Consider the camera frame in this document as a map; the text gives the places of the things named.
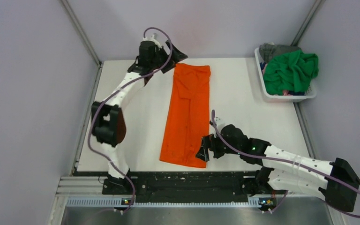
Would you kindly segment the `orange t shirt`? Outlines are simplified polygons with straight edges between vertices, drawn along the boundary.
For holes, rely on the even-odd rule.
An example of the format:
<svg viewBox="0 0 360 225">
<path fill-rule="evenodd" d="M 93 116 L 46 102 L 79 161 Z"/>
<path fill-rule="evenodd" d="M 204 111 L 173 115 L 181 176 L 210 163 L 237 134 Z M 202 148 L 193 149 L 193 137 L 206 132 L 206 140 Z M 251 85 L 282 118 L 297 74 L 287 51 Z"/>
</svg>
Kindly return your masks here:
<svg viewBox="0 0 360 225">
<path fill-rule="evenodd" d="M 160 161 L 206 168 L 206 162 L 196 154 L 202 137 L 209 134 L 210 75 L 208 65 L 176 66 Z"/>
</svg>

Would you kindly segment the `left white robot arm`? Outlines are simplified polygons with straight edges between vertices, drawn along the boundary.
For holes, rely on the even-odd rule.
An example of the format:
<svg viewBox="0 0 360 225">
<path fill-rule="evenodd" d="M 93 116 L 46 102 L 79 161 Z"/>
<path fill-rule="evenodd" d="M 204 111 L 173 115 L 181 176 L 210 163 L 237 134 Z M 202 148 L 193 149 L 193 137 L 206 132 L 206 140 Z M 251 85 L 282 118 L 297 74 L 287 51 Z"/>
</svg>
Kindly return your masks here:
<svg viewBox="0 0 360 225">
<path fill-rule="evenodd" d="M 100 153 L 109 164 L 108 177 L 104 184 L 116 189 L 119 193 L 132 193 L 132 182 L 127 178 L 129 166 L 125 154 L 120 150 L 127 128 L 124 109 L 131 99 L 152 78 L 154 71 L 166 73 L 188 56 L 170 41 L 165 44 L 170 52 L 153 40 L 143 40 L 139 46 L 139 54 L 134 63 L 127 69 L 124 79 L 102 102 L 95 101 L 91 106 L 91 137 L 95 137 L 103 151 Z"/>
</svg>

